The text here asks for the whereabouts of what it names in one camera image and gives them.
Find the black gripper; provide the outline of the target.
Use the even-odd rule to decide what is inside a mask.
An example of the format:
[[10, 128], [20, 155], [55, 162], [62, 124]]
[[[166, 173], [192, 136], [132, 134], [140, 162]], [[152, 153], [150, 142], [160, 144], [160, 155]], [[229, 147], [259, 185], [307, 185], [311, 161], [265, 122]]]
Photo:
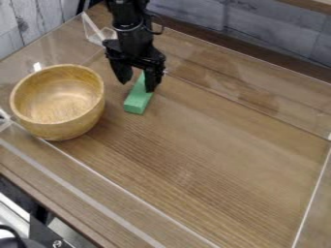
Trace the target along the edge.
[[116, 29], [116, 40], [104, 40], [106, 57], [122, 84], [134, 76], [132, 68], [144, 70], [144, 89], [152, 93], [164, 75], [166, 55], [154, 46], [154, 34], [144, 28]]

